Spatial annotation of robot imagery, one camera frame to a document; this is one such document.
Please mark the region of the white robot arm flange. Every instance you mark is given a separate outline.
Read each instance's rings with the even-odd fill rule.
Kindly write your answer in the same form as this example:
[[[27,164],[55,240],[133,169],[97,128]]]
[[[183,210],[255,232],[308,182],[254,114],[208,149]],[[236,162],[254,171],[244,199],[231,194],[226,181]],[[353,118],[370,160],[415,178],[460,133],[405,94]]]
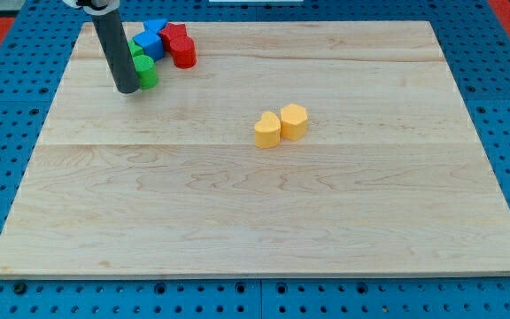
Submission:
[[[120,0],[63,0],[63,2],[74,9],[83,9],[92,16],[102,16],[120,8]]]

